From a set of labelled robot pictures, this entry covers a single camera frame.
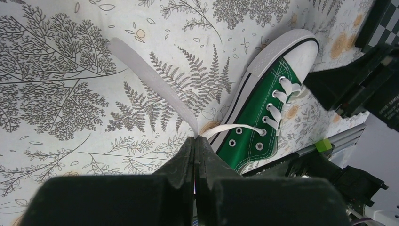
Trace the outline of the white shoelace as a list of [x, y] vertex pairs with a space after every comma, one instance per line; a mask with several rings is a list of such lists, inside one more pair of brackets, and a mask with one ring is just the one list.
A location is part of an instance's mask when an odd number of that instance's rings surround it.
[[[156, 73], [128, 44], [119, 38], [112, 38], [110, 42], [106, 44], [107, 48], [114, 54], [121, 62], [123, 62], [128, 68], [130, 68], [144, 83], [146, 83], [151, 89], [153, 89], [159, 96], [165, 99], [165, 101], [178, 113], [178, 115], [186, 121], [194, 132], [194, 138], [198, 135], [207, 139], [213, 135], [231, 130], [234, 128], [247, 128], [257, 132], [260, 136], [267, 134], [265, 129], [252, 127], [246, 124], [225, 124], [218, 125], [212, 129], [205, 131], [204, 133], [198, 133], [198, 122], [196, 117], [192, 114], [186, 104], [179, 98], [177, 93]], [[279, 79], [282, 85], [283, 92], [273, 91], [272, 96], [276, 97], [280, 102], [283, 103], [283, 107], [287, 106], [288, 98], [295, 92], [300, 91], [300, 85], [298, 83], [291, 83], [291, 81], [284, 76]], [[268, 104], [266, 109], [271, 113], [273, 119], [268, 117], [265, 118], [265, 123], [276, 130], [277, 136], [280, 134], [281, 129], [279, 125], [283, 114], [276, 107]]]

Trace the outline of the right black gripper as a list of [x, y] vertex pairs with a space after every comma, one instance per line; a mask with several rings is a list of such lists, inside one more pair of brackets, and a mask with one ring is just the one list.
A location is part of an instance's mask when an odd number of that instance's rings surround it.
[[346, 66], [311, 72], [304, 85], [327, 111], [350, 118], [366, 111], [399, 130], [399, 47], [378, 44]]

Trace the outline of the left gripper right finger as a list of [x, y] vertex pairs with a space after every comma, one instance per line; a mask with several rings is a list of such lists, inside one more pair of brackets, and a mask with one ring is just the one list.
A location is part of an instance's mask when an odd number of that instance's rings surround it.
[[195, 139], [195, 189], [201, 226], [348, 226], [343, 199], [325, 179], [248, 177], [235, 172], [204, 137]]

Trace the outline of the green white sneaker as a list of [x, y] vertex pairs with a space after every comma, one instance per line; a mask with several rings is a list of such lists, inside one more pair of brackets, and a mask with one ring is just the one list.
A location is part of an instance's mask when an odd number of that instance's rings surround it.
[[277, 37], [247, 67], [221, 123], [203, 136], [215, 153], [237, 173], [278, 149], [281, 122], [290, 98], [315, 62], [319, 44], [306, 29]]

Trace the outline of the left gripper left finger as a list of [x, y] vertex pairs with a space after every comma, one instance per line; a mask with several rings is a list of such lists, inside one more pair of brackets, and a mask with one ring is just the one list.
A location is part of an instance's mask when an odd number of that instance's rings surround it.
[[63, 176], [45, 182], [22, 226], [190, 226], [194, 138], [150, 175]]

